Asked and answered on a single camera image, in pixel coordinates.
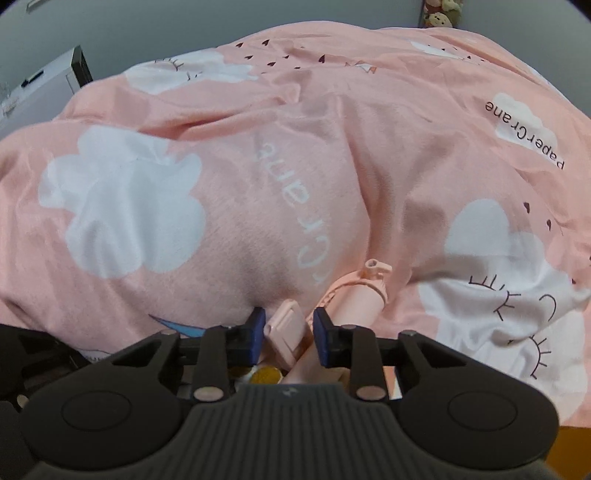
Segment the pink cloud-print duvet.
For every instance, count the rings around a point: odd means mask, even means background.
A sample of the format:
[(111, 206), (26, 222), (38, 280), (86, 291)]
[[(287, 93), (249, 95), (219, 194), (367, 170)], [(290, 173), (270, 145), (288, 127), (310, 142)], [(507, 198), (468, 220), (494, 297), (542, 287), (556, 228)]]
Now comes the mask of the pink cloud-print duvet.
[(590, 423), (590, 121), (493, 41), (284, 25), (135, 65), (1, 143), (1, 321), (101, 359), (375, 259), (412, 329)]

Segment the orange cardboard box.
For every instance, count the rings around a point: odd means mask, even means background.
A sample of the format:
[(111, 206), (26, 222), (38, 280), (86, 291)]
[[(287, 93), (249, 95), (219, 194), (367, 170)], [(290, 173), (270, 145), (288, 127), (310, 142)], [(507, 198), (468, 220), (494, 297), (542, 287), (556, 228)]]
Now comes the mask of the orange cardboard box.
[(589, 479), (591, 429), (561, 427), (546, 462), (563, 479)]

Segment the stuffed toys on shelf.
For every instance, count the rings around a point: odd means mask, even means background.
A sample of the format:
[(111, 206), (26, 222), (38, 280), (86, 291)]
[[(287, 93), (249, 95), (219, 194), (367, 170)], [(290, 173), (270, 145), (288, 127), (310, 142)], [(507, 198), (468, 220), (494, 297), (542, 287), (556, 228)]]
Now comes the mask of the stuffed toys on shelf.
[(458, 28), (463, 6), (463, 0), (424, 0), (419, 26)]

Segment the pink handheld fan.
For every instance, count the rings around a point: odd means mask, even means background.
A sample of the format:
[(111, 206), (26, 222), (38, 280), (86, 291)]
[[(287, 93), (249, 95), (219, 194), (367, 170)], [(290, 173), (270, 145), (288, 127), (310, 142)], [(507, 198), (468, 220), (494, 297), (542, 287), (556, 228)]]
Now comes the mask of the pink handheld fan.
[[(336, 280), (318, 305), (335, 325), (373, 326), (388, 302), (387, 280), (392, 271), (391, 265), (370, 259), (360, 270)], [(281, 383), (348, 383), (346, 369), (322, 367), (312, 345), (312, 315), (304, 314), (297, 301), (283, 301), (266, 321), (263, 333), (276, 364), (287, 372)]]

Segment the white storage box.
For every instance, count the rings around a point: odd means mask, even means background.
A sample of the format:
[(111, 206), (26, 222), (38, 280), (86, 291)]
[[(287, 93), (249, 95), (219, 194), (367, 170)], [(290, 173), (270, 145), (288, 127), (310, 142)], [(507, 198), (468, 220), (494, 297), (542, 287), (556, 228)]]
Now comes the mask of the white storage box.
[(1, 138), (26, 126), (52, 120), (93, 81), (80, 45), (25, 78), (1, 102)]

